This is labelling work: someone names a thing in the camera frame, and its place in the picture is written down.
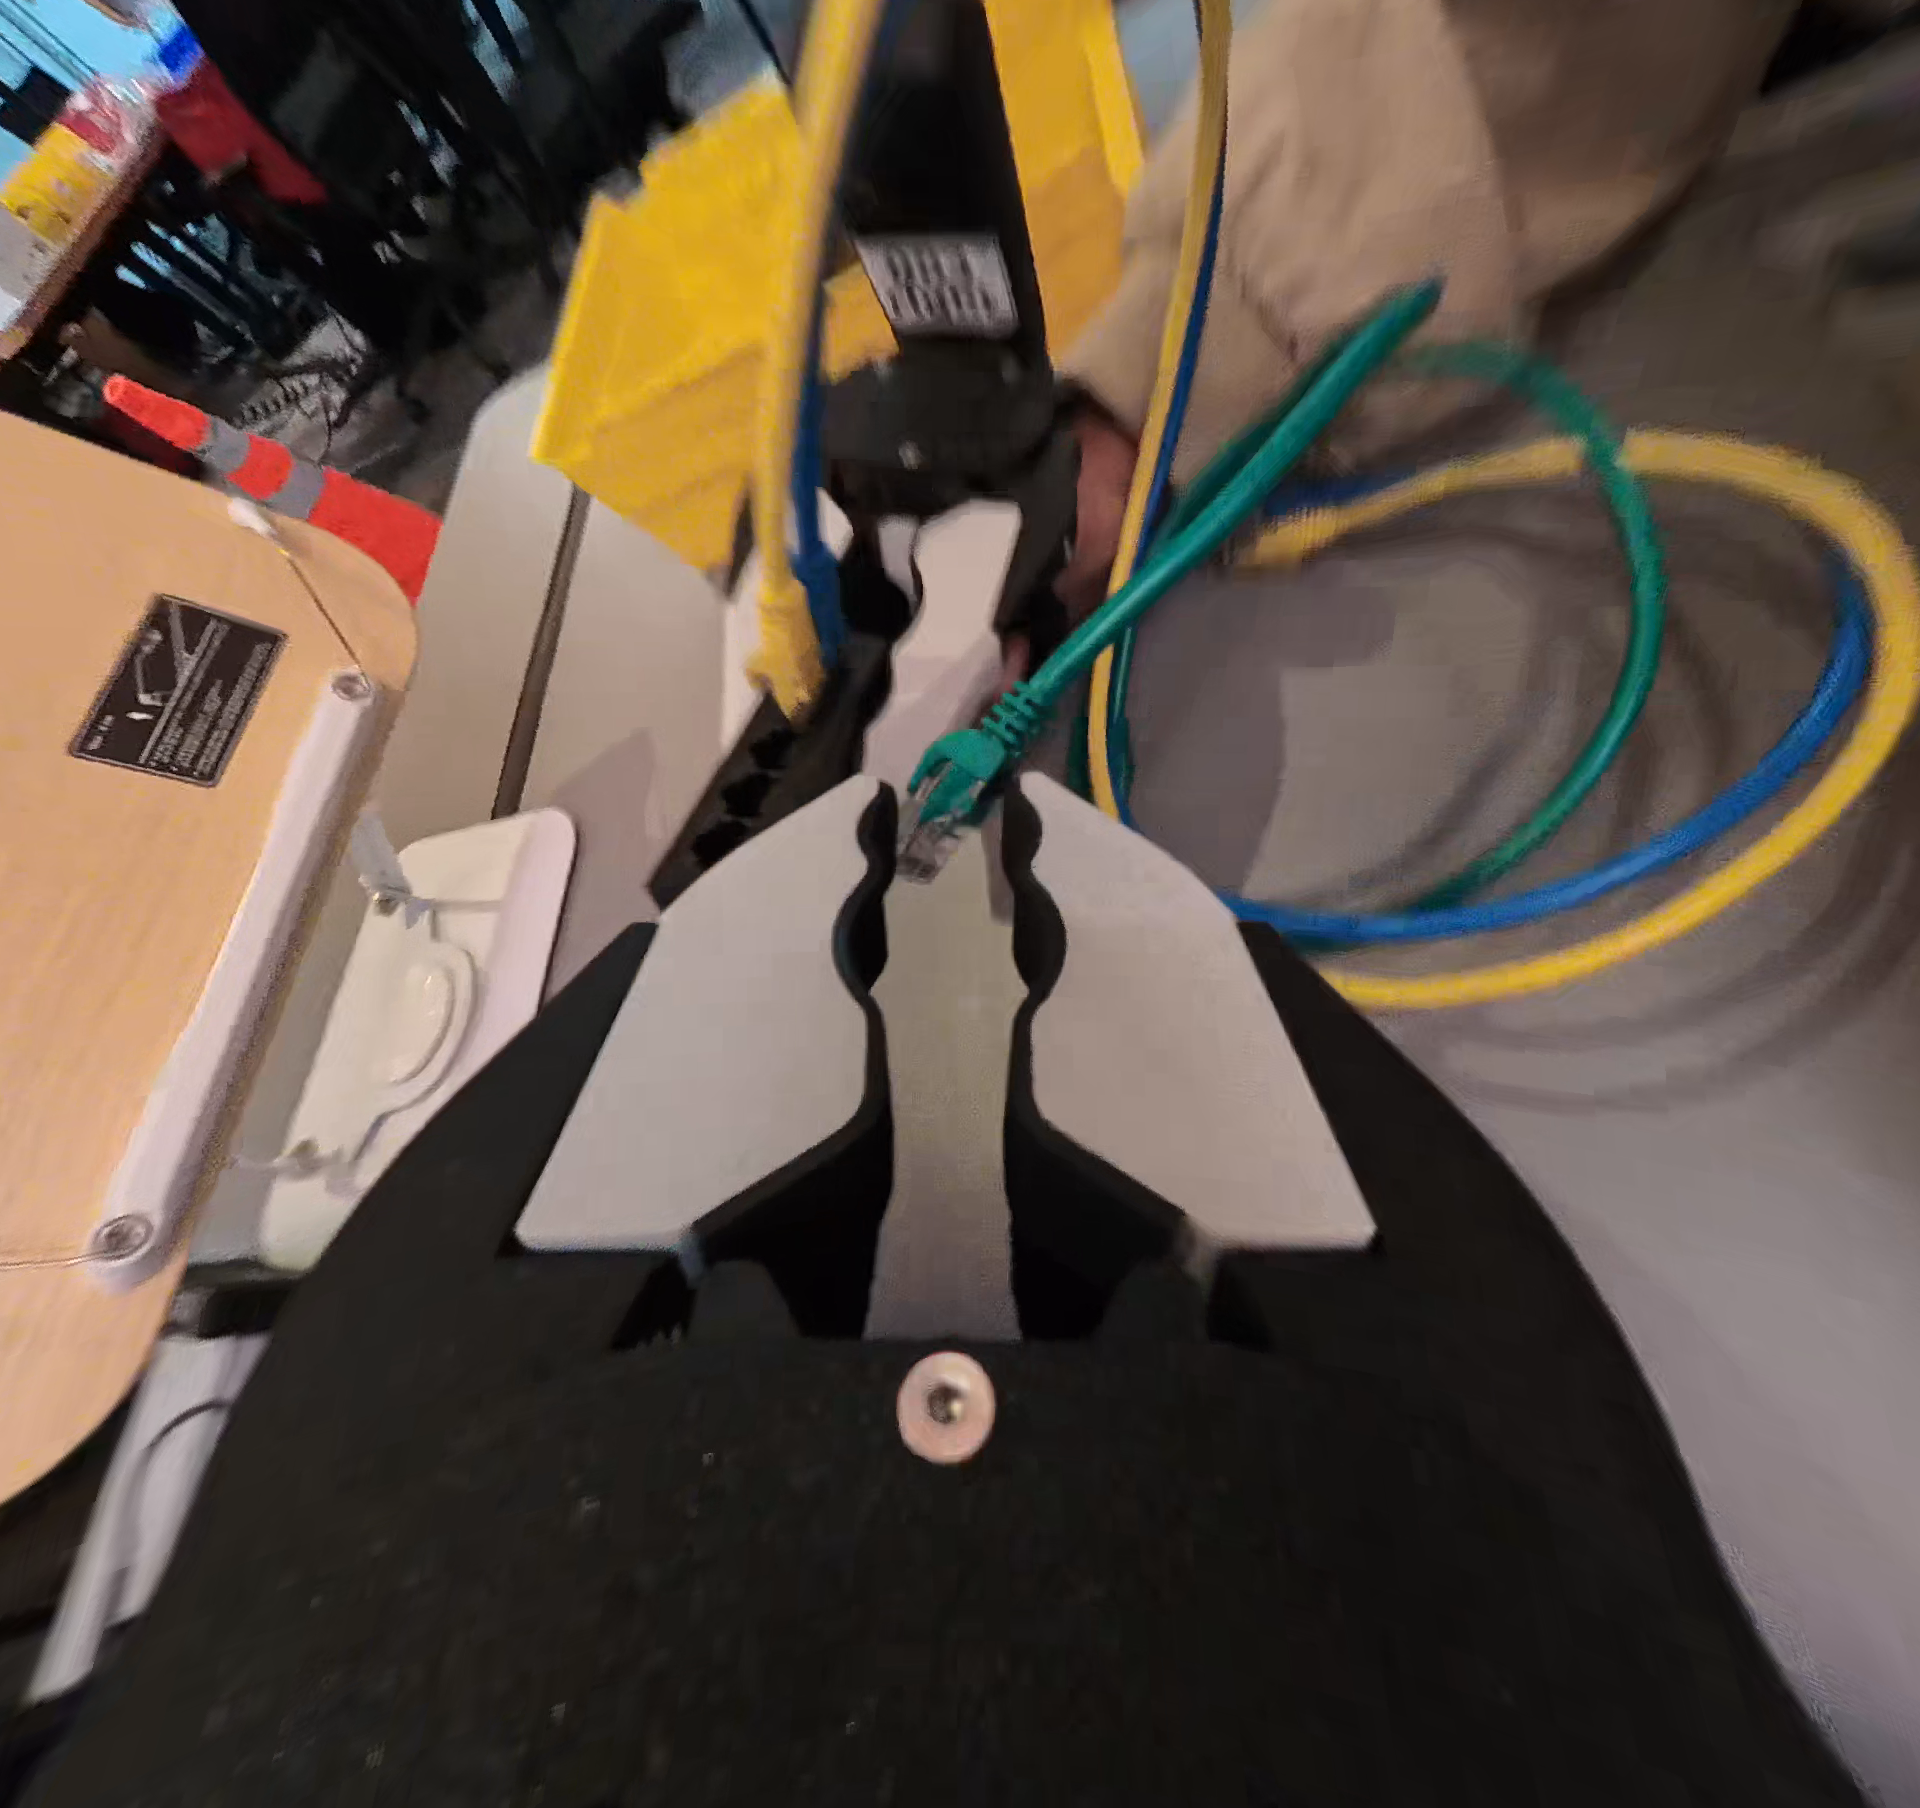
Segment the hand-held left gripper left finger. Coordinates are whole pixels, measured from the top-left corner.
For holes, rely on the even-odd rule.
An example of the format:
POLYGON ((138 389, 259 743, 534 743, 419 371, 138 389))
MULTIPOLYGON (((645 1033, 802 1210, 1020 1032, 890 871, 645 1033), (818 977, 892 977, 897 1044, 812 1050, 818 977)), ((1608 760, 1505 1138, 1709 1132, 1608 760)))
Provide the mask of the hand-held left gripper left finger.
POLYGON ((897 796, 857 771, 667 903, 513 1228, 762 1267, 805 1335, 857 1339, 893 1194, 887 962, 897 796))

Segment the black network switch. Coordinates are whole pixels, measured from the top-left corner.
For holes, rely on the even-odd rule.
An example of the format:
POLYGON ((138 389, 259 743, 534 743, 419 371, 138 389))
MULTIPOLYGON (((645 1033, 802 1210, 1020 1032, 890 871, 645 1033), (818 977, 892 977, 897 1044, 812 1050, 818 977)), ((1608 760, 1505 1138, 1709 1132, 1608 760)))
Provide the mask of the black network switch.
POLYGON ((743 844, 857 775, 892 685, 893 645, 852 634, 804 718, 759 692, 649 876, 653 905, 666 911, 743 844))

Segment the person's right forearm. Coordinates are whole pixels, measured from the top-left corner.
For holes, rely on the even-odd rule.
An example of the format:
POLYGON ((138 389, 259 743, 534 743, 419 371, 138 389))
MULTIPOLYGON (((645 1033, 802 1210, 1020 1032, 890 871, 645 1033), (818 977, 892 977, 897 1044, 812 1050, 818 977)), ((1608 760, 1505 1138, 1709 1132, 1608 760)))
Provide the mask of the person's right forearm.
POLYGON ((1722 149, 1800 0, 1260 0, 1173 478, 1395 287, 1526 340, 1722 149))

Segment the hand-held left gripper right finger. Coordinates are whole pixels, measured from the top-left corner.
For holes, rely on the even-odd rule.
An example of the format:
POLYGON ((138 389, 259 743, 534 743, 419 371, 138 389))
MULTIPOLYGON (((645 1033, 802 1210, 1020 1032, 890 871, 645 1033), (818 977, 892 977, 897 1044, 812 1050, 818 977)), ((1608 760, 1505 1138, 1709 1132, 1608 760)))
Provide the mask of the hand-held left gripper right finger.
POLYGON ((1092 1335, 1140 1267, 1349 1253, 1378 1220, 1231 910, 1037 771, 1004 797, 1022 985, 1002 1162, 1024 1339, 1092 1335))

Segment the white plastic base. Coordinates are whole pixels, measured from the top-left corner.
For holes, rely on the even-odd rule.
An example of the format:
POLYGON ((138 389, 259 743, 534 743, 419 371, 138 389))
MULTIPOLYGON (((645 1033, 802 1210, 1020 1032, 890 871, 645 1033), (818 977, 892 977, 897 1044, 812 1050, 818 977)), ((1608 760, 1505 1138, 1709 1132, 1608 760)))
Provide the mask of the white plastic base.
POLYGON ((365 898, 276 1151, 255 1256, 300 1273, 453 1094, 543 999, 578 849, 572 818, 515 811, 398 848, 349 836, 365 898))

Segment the yellow plastic bin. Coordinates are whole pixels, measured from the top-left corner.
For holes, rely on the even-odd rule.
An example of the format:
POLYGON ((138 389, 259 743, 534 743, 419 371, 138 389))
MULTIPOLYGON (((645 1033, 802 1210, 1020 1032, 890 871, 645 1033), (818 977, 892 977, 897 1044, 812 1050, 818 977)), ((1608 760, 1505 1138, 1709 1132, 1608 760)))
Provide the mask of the yellow plastic bin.
MULTIPOLYGON (((1117 281, 1143 163, 1112 0, 981 0, 1052 355, 1117 281)), ((689 568, 732 566, 755 450, 770 236, 798 170, 786 90, 759 69, 599 197, 558 334, 531 455, 689 568)))

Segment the light wooden panel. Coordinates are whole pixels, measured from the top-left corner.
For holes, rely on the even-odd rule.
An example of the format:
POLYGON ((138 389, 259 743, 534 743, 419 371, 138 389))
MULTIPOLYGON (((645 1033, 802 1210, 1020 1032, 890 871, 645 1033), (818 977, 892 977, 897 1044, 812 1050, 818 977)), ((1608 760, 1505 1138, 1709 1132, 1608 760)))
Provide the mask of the light wooden panel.
POLYGON ((369 552, 1 445, 1 1498, 127 1396, 417 660, 369 552))

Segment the orange traffic cone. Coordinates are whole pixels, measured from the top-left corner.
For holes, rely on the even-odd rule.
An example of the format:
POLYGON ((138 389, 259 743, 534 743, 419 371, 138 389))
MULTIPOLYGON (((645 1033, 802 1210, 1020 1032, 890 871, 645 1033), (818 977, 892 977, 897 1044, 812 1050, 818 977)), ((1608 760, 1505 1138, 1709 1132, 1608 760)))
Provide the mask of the orange traffic cone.
POLYGON ((407 606, 419 604, 441 520, 417 501, 127 375, 103 380, 103 401, 162 444, 196 457, 266 514, 310 524, 355 547, 385 572, 407 606))

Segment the person's right hand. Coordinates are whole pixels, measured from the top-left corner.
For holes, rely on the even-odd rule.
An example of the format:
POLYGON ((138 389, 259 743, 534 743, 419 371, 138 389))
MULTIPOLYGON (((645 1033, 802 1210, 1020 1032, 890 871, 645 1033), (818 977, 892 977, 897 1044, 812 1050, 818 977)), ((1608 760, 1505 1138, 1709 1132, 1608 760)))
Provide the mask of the person's right hand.
POLYGON ((1138 438, 1081 391, 1064 407, 1076 450, 1073 526, 1054 593, 1072 624, 1092 616, 1107 596, 1133 475, 1138 438))

